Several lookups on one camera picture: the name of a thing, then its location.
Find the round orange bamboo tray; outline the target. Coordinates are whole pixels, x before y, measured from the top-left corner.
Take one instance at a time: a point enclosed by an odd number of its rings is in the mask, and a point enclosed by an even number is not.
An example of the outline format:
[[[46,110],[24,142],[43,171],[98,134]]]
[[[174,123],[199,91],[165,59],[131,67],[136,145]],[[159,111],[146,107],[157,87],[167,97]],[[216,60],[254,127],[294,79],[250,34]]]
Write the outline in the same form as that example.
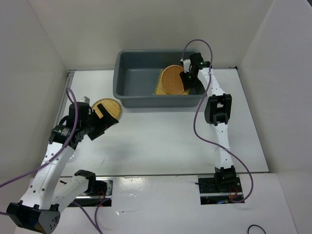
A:
[[[180,95],[184,92],[184,85],[180,77],[183,67],[170,65],[161,73],[161,85],[163,92],[168,95]]]

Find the round green-rimmed bamboo tray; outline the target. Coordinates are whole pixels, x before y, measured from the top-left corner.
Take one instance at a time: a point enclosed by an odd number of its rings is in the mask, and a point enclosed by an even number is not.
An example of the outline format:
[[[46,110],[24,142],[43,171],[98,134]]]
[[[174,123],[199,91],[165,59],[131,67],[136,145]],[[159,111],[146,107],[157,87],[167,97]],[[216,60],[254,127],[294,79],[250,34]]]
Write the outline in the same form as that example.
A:
[[[103,114],[101,113],[101,111],[99,110],[99,108],[97,107],[98,104],[102,104],[103,107],[107,110],[107,112],[114,117],[115,119],[119,120],[120,116],[121,116],[121,105],[114,99],[112,98],[103,98],[100,99],[98,101],[96,101],[93,105],[92,105],[92,109],[96,112],[97,116],[99,118],[103,117]]]

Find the square woven bamboo tray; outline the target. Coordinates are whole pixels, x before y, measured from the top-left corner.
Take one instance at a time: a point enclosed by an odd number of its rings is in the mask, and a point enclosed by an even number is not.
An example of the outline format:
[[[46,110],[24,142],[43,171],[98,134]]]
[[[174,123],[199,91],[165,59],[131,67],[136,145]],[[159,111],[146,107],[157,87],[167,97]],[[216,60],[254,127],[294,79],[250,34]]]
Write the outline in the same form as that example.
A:
[[[153,95],[167,95],[168,94],[163,90],[163,87],[162,87],[162,77],[161,77],[162,73],[163,73],[163,69],[160,70],[156,88],[153,92]]]

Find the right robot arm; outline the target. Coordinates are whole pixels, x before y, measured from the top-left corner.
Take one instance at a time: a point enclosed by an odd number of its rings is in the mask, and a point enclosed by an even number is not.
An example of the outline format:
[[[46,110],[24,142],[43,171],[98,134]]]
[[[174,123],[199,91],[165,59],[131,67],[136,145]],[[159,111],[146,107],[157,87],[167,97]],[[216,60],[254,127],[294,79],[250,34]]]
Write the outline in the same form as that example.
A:
[[[180,64],[183,67],[183,72],[180,73],[183,87],[208,95],[204,118],[216,133],[219,150],[214,166],[214,187],[223,192],[231,188],[236,180],[234,163],[228,153],[232,96],[221,88],[210,62],[204,61],[200,53],[191,54],[189,59],[182,58]]]

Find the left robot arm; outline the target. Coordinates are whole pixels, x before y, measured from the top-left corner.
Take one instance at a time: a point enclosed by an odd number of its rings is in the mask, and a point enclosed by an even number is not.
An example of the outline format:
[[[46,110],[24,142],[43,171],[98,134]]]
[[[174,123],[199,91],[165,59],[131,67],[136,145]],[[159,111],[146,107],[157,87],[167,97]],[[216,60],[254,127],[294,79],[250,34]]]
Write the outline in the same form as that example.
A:
[[[91,107],[77,102],[69,107],[69,114],[51,131],[47,151],[40,169],[19,202],[11,202],[7,214],[20,228],[50,234],[57,227],[60,215],[77,196],[105,197],[111,181],[96,179],[93,172],[78,170],[64,187],[55,191],[62,171],[75,154],[84,136],[94,140],[118,123],[102,103]]]

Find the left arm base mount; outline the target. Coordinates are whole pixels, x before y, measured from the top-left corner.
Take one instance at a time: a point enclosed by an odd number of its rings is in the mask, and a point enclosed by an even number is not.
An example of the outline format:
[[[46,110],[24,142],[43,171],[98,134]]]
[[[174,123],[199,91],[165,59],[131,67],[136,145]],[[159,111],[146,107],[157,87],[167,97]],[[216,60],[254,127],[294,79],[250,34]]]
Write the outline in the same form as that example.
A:
[[[113,192],[113,178],[112,177],[98,177],[101,181],[102,188],[96,188],[95,191],[89,195],[82,193],[74,200],[82,207],[110,207],[112,205],[112,192]]]

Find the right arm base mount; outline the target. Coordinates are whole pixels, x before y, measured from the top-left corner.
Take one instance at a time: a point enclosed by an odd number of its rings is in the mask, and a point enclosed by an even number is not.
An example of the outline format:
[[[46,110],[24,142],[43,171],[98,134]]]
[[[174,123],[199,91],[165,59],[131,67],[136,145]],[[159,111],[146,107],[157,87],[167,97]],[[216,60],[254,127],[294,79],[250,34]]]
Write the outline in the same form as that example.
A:
[[[240,201],[244,198],[240,178],[227,188],[218,188],[213,175],[199,175],[195,185],[199,188],[201,205],[231,204],[231,199]]]

